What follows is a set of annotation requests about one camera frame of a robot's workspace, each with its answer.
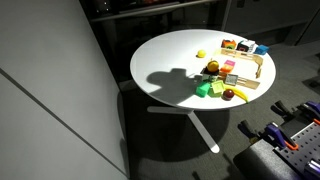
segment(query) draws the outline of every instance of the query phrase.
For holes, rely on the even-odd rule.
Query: yellow banana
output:
[[[234,87],[234,86],[231,86],[231,85],[227,85],[227,84],[224,84],[224,89],[231,89],[235,95],[239,96],[241,99],[245,100],[246,103],[249,102],[248,100],[248,96],[243,92],[241,91],[240,89]]]

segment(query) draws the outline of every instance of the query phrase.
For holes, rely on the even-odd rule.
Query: table leg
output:
[[[149,106],[148,112],[151,113],[165,113],[165,114],[185,114],[188,115],[190,121],[192,124],[196,127],[197,131],[203,138],[203,140],[206,142],[208,147],[213,153],[218,153],[220,151],[220,148],[218,144],[213,140],[209,132],[206,130],[206,128],[203,126],[197,115],[194,113],[193,110],[185,110],[180,108],[174,108],[174,107],[156,107],[156,106]]]

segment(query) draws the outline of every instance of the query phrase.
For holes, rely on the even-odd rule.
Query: round white table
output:
[[[237,35],[213,30],[174,31],[145,42],[136,50],[130,63],[131,74],[138,87],[152,98],[172,107],[149,107],[149,112],[187,114],[213,152],[219,152],[219,147],[193,111],[221,110],[246,103],[237,96],[225,101],[208,95],[201,98],[195,93],[202,81],[202,69],[212,57],[219,57],[213,54],[221,49],[224,39],[235,40],[237,43],[246,40]],[[197,52],[201,49],[206,51],[204,58],[197,57]],[[233,60],[236,64],[232,74],[260,82],[257,89],[236,85],[248,95],[249,101],[253,101],[271,87],[276,75],[271,57],[268,54],[261,57],[263,65],[259,78],[255,77],[256,69],[253,66],[256,64],[253,62],[238,61],[231,57],[215,60],[220,66],[226,60]]]

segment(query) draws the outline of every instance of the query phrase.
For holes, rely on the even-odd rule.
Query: orange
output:
[[[219,63],[218,61],[210,61],[207,65],[207,69],[210,72],[216,72],[219,69]]]

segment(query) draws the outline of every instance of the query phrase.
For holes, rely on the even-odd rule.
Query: red apple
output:
[[[234,96],[234,92],[231,89],[226,89],[223,91],[223,98],[227,101],[230,101]]]

